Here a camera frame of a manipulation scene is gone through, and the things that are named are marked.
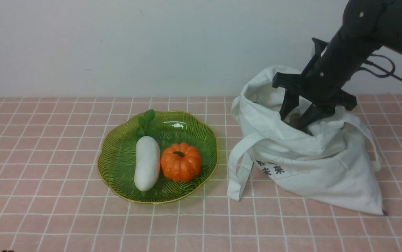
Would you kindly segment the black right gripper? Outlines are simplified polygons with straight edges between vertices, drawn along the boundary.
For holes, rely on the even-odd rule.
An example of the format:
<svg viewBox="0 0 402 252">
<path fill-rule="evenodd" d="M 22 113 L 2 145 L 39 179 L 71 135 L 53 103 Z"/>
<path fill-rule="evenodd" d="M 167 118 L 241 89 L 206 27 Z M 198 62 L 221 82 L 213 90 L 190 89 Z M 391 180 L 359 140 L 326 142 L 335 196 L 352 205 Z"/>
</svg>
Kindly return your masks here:
<svg viewBox="0 0 402 252">
<path fill-rule="evenodd" d="M 345 42 L 332 40 L 330 43 L 312 38 L 315 53 L 301 73 L 277 72 L 273 77 L 273 88 L 284 88 L 284 99 L 280 118 L 285 120 L 300 104 L 300 98 L 311 103 L 297 120 L 297 129 L 304 130 L 310 124 L 332 117 L 335 107 L 342 106 L 351 111 L 357 106 L 357 99 L 342 90 L 350 79 L 354 65 L 351 59 L 344 59 Z"/>
</svg>

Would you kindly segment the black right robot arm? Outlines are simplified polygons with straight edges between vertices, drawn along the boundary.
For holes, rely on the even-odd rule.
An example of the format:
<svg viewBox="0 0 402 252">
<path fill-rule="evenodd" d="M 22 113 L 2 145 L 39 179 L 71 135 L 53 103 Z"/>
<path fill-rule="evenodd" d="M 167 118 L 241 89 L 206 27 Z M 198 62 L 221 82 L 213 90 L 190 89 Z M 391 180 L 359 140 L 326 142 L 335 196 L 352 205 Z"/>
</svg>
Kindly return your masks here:
<svg viewBox="0 0 402 252">
<path fill-rule="evenodd" d="M 343 13 L 342 26 L 325 42 L 312 39 L 315 53 L 300 74 L 277 73 L 274 88 L 284 88 L 280 118 L 284 120 L 299 105 L 300 97 L 311 105 L 294 128 L 334 115 L 342 106 L 351 111 L 357 105 L 355 96 L 342 90 L 374 51 L 387 47 L 402 55 L 402 0 L 350 0 Z"/>
</svg>

